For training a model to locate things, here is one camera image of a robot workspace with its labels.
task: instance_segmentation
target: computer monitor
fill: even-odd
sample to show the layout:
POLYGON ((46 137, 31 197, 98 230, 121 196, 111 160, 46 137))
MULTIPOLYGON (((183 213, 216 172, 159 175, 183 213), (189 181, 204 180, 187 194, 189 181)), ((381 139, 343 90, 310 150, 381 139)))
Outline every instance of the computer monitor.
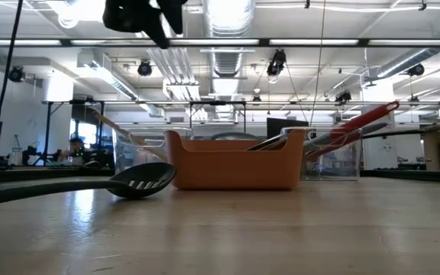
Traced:
POLYGON ((267 139, 274 138, 278 134, 281 134, 281 129, 288 127, 308 127, 309 123, 307 121, 297 121, 292 119, 282 119, 282 118, 267 118, 266 129, 267 129, 267 139))

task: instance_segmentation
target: clear plastic bin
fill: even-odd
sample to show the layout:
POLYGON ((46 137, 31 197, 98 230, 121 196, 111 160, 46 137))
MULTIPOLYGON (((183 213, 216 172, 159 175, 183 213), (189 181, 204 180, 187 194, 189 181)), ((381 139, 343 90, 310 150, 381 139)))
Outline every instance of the clear plastic bin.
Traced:
MULTIPOLYGON (((284 128, 282 133, 288 133, 292 129, 298 128, 284 128)), ((307 138, 303 152, 301 180, 359 179, 363 134, 361 129, 309 127, 303 129, 307 132, 307 138), (310 138, 311 133, 316 133, 317 137, 310 138), (323 138, 330 134, 332 139, 323 138)))
POLYGON ((190 128, 132 128, 127 129, 134 136, 140 137, 147 145, 136 144, 130 137, 113 131, 113 148, 115 149, 115 172, 119 173, 129 167, 143 163, 164 162, 157 155, 147 149, 158 150, 166 154, 166 142, 163 133, 174 130, 180 133, 185 140, 193 139, 193 130, 190 128))

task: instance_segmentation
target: orange container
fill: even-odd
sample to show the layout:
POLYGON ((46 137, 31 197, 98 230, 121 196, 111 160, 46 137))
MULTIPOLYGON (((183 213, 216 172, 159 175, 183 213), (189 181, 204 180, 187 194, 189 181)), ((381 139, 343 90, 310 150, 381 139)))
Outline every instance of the orange container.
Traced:
POLYGON ((181 140, 175 131, 164 135, 178 189, 290 190, 299 182, 305 130, 291 131, 283 147, 266 151, 245 150, 260 141, 181 140))

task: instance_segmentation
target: wooden tabletop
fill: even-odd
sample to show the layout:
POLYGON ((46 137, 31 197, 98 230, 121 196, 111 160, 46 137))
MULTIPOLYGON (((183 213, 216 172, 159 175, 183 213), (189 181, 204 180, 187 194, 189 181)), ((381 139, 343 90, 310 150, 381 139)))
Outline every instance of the wooden tabletop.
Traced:
POLYGON ((438 274, 440 183, 105 190, 0 205, 0 274, 438 274))

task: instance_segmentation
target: black slotted spoon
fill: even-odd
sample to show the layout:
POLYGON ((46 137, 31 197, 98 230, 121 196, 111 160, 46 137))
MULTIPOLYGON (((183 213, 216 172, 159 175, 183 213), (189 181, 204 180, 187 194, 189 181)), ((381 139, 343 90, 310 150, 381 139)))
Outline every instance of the black slotted spoon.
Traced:
POLYGON ((164 189, 175 175, 176 168, 168 163, 144 163, 126 169, 110 180, 0 183, 0 203, 86 189, 107 189, 122 198, 141 199, 164 189))

